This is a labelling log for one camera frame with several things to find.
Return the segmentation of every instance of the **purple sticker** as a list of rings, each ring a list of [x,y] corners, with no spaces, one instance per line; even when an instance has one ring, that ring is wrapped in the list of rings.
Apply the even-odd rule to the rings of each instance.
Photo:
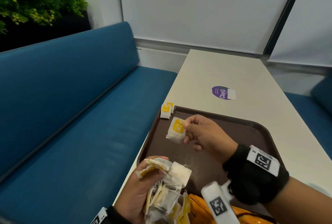
[[[212,88],[212,93],[221,99],[230,100],[227,98],[228,88],[223,86],[215,86]]]

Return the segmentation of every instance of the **white roller blind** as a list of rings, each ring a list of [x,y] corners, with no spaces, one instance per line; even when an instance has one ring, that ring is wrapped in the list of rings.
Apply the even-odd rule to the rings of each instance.
[[[263,53],[287,0],[122,0],[141,39]]]
[[[269,61],[332,67],[332,0],[296,0]]]

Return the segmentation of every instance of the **hand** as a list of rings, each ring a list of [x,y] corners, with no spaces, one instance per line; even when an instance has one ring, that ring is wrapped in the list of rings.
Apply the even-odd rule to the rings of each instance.
[[[152,156],[147,159],[155,158],[163,158],[168,160],[167,157],[163,156]],[[132,224],[145,223],[143,206],[146,201],[147,192],[151,186],[155,185],[165,175],[161,170],[156,169],[139,179],[136,172],[142,171],[147,166],[148,164],[145,160],[138,165],[138,167],[129,176],[118,200],[114,204],[116,211]]]
[[[187,130],[184,143],[196,140],[193,149],[204,149],[221,163],[225,163],[236,151],[238,144],[214,121],[201,115],[188,117],[184,124]]]

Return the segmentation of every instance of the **brown tray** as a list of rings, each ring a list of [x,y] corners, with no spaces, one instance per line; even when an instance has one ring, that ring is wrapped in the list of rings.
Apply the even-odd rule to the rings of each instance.
[[[228,179],[221,163],[215,161],[204,151],[195,152],[192,148],[193,143],[178,145],[166,139],[168,128],[174,116],[186,119],[194,114],[200,114],[212,119],[235,142],[246,146],[254,145],[278,159],[280,164],[284,166],[269,131],[261,124],[178,106],[176,106],[170,119],[160,118],[159,111],[139,154],[137,164],[148,156],[161,155],[168,157],[172,162],[176,161],[182,165],[188,165],[188,168],[193,172],[185,189],[188,193],[199,196],[201,196],[201,189],[214,180],[220,185],[224,184]],[[267,214],[261,205],[248,206],[236,200],[233,200],[231,203],[249,211]]]

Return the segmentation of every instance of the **blue cushion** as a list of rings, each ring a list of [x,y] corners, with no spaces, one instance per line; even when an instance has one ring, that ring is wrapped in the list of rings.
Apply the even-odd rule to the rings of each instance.
[[[312,89],[311,95],[332,115],[332,74],[318,83]]]
[[[0,180],[138,62],[127,22],[0,54]]]
[[[89,224],[113,203],[175,78],[136,67],[0,185],[0,215]]]
[[[287,92],[285,94],[332,159],[332,116],[313,97]]]

